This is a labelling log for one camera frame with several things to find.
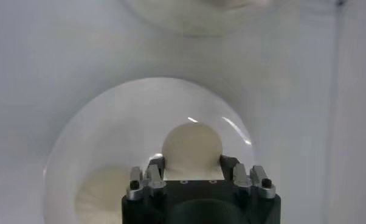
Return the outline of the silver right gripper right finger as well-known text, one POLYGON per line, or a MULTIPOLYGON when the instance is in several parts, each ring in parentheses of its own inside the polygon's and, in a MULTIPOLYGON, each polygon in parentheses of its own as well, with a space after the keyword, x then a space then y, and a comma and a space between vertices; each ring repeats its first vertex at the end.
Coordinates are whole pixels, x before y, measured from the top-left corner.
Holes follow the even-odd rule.
POLYGON ((224 179, 232 182, 238 196, 247 195, 251 197, 256 195, 265 200, 272 200, 276 197, 275 185, 262 166, 253 165, 247 173, 243 163, 235 157, 226 155, 220 156, 219 164, 224 179))

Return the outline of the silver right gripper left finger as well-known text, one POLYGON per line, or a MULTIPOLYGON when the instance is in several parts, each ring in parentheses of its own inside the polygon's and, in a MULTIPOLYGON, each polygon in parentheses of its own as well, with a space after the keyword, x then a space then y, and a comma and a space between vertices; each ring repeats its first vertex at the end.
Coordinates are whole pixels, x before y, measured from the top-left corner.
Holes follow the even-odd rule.
POLYGON ((165 158, 161 153, 157 153, 149 159, 145 173, 139 166, 132 167, 129 173, 129 185, 126 189, 126 199, 142 200, 147 189, 151 197, 163 197, 167 189, 164 169, 165 158))

